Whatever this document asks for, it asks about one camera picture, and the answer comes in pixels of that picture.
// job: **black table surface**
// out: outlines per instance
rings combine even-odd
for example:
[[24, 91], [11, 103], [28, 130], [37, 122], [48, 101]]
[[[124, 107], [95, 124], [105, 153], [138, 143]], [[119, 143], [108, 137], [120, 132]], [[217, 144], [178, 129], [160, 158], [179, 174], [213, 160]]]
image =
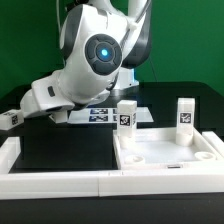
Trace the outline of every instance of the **black table surface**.
[[[20, 86], [2, 98], [0, 113], [19, 109], [28, 89]], [[109, 97], [95, 107], [136, 100], [154, 119], [138, 128], [175, 127], [180, 97], [195, 98], [199, 132], [211, 130], [224, 139], [224, 97], [203, 83], [142, 83], [136, 93]], [[0, 131], [0, 145], [7, 137], [21, 138], [22, 152], [10, 173], [115, 170], [114, 129], [115, 124], [55, 124], [44, 116]], [[3, 200], [0, 223], [224, 223], [223, 208], [224, 193]]]

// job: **white platform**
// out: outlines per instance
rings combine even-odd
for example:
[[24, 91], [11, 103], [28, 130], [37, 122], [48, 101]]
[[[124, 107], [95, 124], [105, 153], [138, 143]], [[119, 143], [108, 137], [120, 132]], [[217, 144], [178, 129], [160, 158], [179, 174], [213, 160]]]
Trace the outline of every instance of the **white platform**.
[[[139, 130], [138, 147], [125, 151], [119, 148], [115, 132], [121, 170], [8, 174], [10, 163], [0, 175], [0, 199], [224, 192], [223, 157], [196, 130], [192, 147], [176, 148], [174, 133], [175, 128]], [[18, 138], [13, 145], [13, 155], [18, 156]], [[10, 151], [12, 145], [5, 146]], [[201, 151], [214, 154], [216, 160], [198, 161], [194, 153]], [[135, 153], [145, 158], [145, 164], [124, 163], [126, 156]], [[1, 164], [6, 164], [8, 157], [0, 157]]]

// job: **green wall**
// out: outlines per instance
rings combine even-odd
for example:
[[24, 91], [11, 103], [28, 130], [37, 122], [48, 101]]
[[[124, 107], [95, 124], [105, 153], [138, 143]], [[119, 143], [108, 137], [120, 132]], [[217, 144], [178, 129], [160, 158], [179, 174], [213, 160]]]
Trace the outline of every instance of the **green wall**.
[[[61, 6], [67, 2], [61, 0]], [[127, 11], [127, 0], [111, 2]], [[62, 60], [55, 0], [0, 1], [0, 10], [2, 97], [62, 68]], [[151, 26], [151, 60], [158, 81], [204, 82], [224, 95], [223, 0], [154, 0]], [[149, 61], [136, 70], [136, 77], [155, 81]]]

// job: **white cube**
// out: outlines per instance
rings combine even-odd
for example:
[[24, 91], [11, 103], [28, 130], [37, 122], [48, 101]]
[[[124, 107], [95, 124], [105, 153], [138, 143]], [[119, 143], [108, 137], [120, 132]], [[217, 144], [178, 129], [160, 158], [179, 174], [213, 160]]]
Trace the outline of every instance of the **white cube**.
[[50, 118], [56, 123], [66, 123], [68, 121], [68, 114], [66, 111], [60, 111], [53, 113]]
[[122, 100], [117, 104], [118, 136], [132, 138], [135, 135], [137, 102]]
[[21, 110], [9, 110], [0, 114], [0, 130], [8, 131], [22, 123], [24, 118]]

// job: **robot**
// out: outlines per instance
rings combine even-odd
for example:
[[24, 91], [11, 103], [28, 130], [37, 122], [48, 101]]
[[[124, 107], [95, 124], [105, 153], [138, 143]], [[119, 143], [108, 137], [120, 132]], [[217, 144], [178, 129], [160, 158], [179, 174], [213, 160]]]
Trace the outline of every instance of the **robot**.
[[60, 34], [65, 67], [32, 83], [20, 102], [24, 118], [101, 103], [115, 86], [129, 87], [131, 71], [149, 56], [151, 0], [129, 0], [128, 16], [109, 0], [73, 5]]

